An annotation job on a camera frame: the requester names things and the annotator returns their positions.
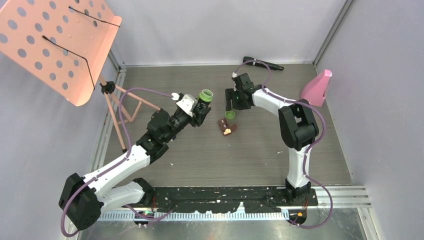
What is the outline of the green black pill bottle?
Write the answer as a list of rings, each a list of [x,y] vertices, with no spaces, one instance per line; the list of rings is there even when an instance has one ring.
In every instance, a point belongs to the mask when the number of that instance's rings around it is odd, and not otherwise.
[[[213,100],[214,93],[209,89],[203,89],[198,95],[198,103],[202,108],[206,108]]]

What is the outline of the brown translucent pill container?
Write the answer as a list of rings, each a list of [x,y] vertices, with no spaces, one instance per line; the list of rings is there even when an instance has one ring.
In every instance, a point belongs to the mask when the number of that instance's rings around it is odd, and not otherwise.
[[[231,135],[233,132],[235,132],[238,129],[238,125],[236,123],[230,123],[230,122],[228,122],[228,120],[226,118],[219,119],[217,121],[217,123],[218,123],[218,126],[219,126],[223,136],[225,136],[225,137]],[[224,135],[224,131],[226,129],[231,129],[231,134]]]

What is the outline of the green bottle cap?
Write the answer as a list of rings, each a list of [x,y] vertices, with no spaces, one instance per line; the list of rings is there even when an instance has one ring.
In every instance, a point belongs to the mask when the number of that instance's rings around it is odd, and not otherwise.
[[[232,120],[235,118],[236,113],[233,110],[226,111],[224,114],[225,118],[228,120]]]

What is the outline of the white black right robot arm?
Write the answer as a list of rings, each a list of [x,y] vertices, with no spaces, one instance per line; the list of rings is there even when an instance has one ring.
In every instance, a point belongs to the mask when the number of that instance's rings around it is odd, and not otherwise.
[[[310,150],[319,128],[307,100],[280,96],[261,84],[255,85],[247,73],[232,74],[233,88],[225,90],[226,110],[249,110],[259,107],[278,117],[282,141],[289,150],[289,171],[283,198],[299,205],[311,191]]]

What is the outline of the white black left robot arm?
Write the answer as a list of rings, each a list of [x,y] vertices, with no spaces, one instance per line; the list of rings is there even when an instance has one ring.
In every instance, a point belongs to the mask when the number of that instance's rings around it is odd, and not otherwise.
[[[61,227],[69,219],[82,231],[110,210],[130,204],[148,207],[153,202],[154,190],[146,180],[136,178],[120,187],[117,184],[161,158],[169,149],[168,143],[187,125],[201,126],[211,111],[210,103],[210,99],[184,95],[176,102],[174,114],[164,109],[155,111],[146,133],[126,153],[84,176],[70,175],[58,203],[62,209]]]

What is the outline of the black microphone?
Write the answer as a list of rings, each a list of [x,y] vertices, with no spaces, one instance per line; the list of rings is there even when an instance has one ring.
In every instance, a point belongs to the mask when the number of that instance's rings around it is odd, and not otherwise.
[[[250,56],[244,56],[242,59],[242,62],[246,65],[249,66],[256,66],[259,68],[269,68],[272,71],[283,71],[285,68],[281,65],[275,64],[275,63],[271,63],[271,62],[267,62],[267,61],[263,61],[263,60],[259,60]]]

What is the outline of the pink wedge object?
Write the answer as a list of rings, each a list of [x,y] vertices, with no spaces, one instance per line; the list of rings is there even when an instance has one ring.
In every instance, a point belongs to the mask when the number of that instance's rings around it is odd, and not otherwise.
[[[315,107],[322,107],[326,100],[326,92],[332,71],[325,69],[312,79],[300,93],[300,98],[305,99],[310,105]]]

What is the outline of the pink music stand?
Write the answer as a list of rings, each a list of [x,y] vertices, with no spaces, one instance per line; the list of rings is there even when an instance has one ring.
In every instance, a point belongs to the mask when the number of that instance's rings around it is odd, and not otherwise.
[[[0,10],[0,50],[74,106],[100,90],[114,116],[125,90],[102,69],[121,22],[103,0],[8,0]]]

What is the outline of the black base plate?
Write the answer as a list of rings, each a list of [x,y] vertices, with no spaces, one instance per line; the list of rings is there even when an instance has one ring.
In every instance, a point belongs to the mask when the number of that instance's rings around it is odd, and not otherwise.
[[[316,207],[319,202],[314,189],[291,200],[281,186],[225,186],[154,187],[139,204],[163,213],[225,214],[234,213],[239,207],[246,213],[277,213],[282,207],[303,209]]]

